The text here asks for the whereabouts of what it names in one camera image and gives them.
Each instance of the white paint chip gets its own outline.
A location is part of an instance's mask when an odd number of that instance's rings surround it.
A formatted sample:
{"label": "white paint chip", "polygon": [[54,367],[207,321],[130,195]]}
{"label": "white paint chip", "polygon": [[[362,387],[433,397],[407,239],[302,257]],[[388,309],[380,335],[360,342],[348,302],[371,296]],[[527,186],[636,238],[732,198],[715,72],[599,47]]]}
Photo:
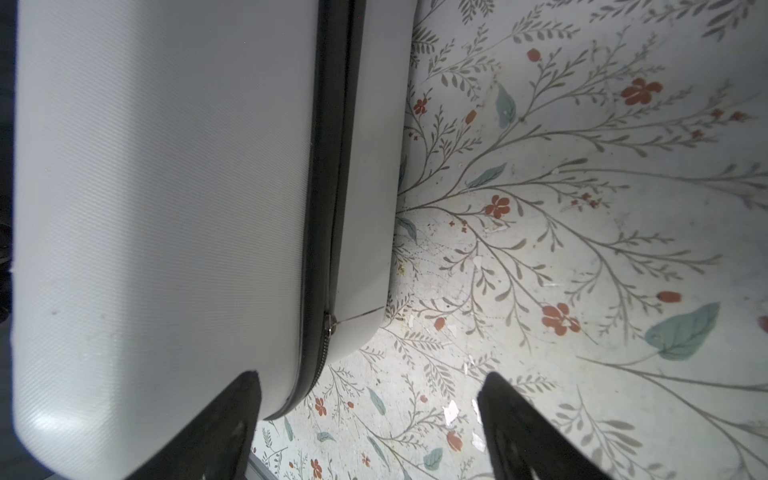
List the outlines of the white paint chip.
{"label": "white paint chip", "polygon": [[499,225],[499,226],[494,225],[493,227],[486,227],[482,229],[482,231],[486,233],[496,233],[496,232],[501,232],[503,230],[507,230],[508,228],[509,228],[509,225]]}
{"label": "white paint chip", "polygon": [[475,415],[478,416],[478,423],[482,425],[482,417],[480,416],[480,407],[478,407],[478,401],[472,399],[472,408],[475,410]]}
{"label": "white paint chip", "polygon": [[445,426],[451,426],[454,420],[458,418],[458,406],[456,402],[451,400],[447,407],[442,408],[442,413],[445,415]]}
{"label": "white paint chip", "polygon": [[472,444],[480,452],[485,452],[485,441],[476,433],[472,432]]}

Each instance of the floral pattern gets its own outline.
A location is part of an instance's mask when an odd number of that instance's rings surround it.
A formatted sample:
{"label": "floral pattern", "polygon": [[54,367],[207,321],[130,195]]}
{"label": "floral pattern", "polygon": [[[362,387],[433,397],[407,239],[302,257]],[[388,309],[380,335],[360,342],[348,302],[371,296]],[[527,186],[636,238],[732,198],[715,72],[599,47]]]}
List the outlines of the floral pattern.
{"label": "floral pattern", "polygon": [[264,463],[491,478],[498,370],[613,478],[768,478],[763,9],[420,2],[385,322]]}

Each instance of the white suitcase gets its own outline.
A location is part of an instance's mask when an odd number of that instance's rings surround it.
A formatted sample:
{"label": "white suitcase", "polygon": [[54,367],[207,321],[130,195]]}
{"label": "white suitcase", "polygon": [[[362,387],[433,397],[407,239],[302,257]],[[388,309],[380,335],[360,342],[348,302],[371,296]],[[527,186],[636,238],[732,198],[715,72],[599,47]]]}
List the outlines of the white suitcase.
{"label": "white suitcase", "polygon": [[244,372],[276,418],[373,335],[414,10],[20,1],[13,414],[43,465],[127,478]]}

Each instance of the textured plastic surface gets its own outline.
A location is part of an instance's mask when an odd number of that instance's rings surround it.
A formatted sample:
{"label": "textured plastic surface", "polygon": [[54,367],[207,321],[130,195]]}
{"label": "textured plastic surface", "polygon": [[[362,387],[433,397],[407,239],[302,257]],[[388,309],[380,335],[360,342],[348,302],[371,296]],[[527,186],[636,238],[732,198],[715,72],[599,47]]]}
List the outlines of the textured plastic surface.
{"label": "textured plastic surface", "polygon": [[[386,303],[415,8],[415,0],[366,4],[334,308],[339,321]],[[365,345],[383,316],[381,309],[339,324],[327,361]]]}
{"label": "textured plastic surface", "polygon": [[15,427],[123,478],[239,373],[296,381],[316,2],[21,0]]}

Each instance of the gray leaf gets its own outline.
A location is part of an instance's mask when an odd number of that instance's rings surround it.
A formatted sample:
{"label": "gray leaf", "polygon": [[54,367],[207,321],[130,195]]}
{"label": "gray leaf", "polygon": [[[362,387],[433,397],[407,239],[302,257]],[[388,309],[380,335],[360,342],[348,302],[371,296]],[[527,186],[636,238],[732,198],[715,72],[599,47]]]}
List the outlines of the gray leaf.
{"label": "gray leaf", "polygon": [[328,432],[320,432],[317,434],[318,442],[325,442],[326,440],[333,440],[334,442],[336,441],[336,439],[333,438]]}
{"label": "gray leaf", "polygon": [[496,113],[498,113],[498,126],[501,128],[508,127],[517,115],[517,108],[515,107],[515,101],[502,87],[502,84],[498,84],[498,97],[496,97]]}
{"label": "gray leaf", "polygon": [[440,468],[442,460],[442,449],[434,449],[429,454],[424,455],[424,468],[432,472]]}
{"label": "gray leaf", "polygon": [[665,360],[687,360],[715,327],[720,303],[708,303],[695,312],[672,316],[651,327],[645,333],[645,341],[659,349]]}
{"label": "gray leaf", "polygon": [[403,228],[406,229],[406,232],[408,232],[408,236],[413,239],[413,241],[416,241],[416,225],[413,224],[411,220],[408,220],[406,218],[400,218],[397,217],[397,224]]}
{"label": "gray leaf", "polygon": [[288,417],[283,417],[285,426],[286,426],[286,433],[288,434],[288,441],[293,441],[293,429],[290,428],[290,424],[288,423]]}
{"label": "gray leaf", "polygon": [[631,424],[622,422],[621,420],[606,420],[603,423],[619,430],[634,430],[634,427]]}
{"label": "gray leaf", "polygon": [[504,171],[504,167],[506,166],[507,164],[501,164],[498,167],[489,168],[486,171],[484,171],[482,174],[480,174],[479,177],[475,178],[472,181],[466,182],[465,185],[467,186],[467,188],[482,187],[488,182],[497,179],[499,175],[502,174],[502,172]]}
{"label": "gray leaf", "polygon": [[389,462],[386,461],[384,452],[382,452],[382,449],[379,447],[379,445],[370,437],[368,437],[368,441],[371,442],[371,445],[373,445],[373,449],[376,450],[376,453],[379,454],[379,457],[381,457],[384,463],[386,463],[386,467],[389,468]]}
{"label": "gray leaf", "polygon": [[376,392],[368,388],[368,391],[371,394],[371,402],[373,402],[373,405],[376,407],[376,410],[379,410],[379,413],[384,415],[386,413],[386,408],[384,407],[384,402],[379,398],[378,395],[376,395]]}

